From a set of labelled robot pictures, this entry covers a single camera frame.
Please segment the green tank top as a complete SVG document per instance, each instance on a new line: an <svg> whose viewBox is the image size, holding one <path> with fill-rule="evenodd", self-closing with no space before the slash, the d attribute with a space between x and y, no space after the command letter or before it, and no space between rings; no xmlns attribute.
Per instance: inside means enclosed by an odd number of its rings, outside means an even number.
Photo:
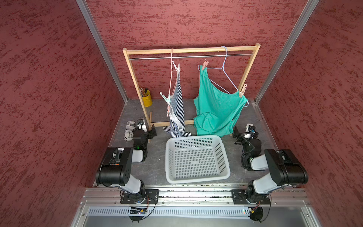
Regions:
<svg viewBox="0 0 363 227"><path fill-rule="evenodd" d="M199 72L199 94L194 99L197 116L194 127L198 136L233 133L241 111L248 106L248 99L240 92L228 94L219 90L209 79L208 69Z"/></svg>

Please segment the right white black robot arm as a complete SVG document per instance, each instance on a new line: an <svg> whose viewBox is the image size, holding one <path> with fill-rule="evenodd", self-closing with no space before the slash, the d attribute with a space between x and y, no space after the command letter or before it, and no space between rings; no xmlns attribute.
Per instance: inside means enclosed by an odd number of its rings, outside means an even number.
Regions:
<svg viewBox="0 0 363 227"><path fill-rule="evenodd" d="M272 191L308 182L307 171L291 150L265 149L262 154L262 142L258 135L253 124L246 126L246 132L239 132L236 126L233 128L235 145L243 148L242 167L250 172L268 171L265 176L251 180L245 190L234 190L232 195L237 199L235 204L244 202L259 205L263 201L269 202Z"/></svg>

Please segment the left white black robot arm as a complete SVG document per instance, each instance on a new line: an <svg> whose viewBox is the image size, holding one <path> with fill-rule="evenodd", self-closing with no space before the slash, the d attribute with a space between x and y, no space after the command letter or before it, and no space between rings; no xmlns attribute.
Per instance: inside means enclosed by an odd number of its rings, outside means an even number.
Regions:
<svg viewBox="0 0 363 227"><path fill-rule="evenodd" d="M146 189L142 180L131 174L133 163L144 162L147 158L148 140L157 136L154 126L151 130L135 129L132 147L113 147L106 150L104 159L95 175L98 185L119 188L121 204L157 204L159 190Z"/></svg>

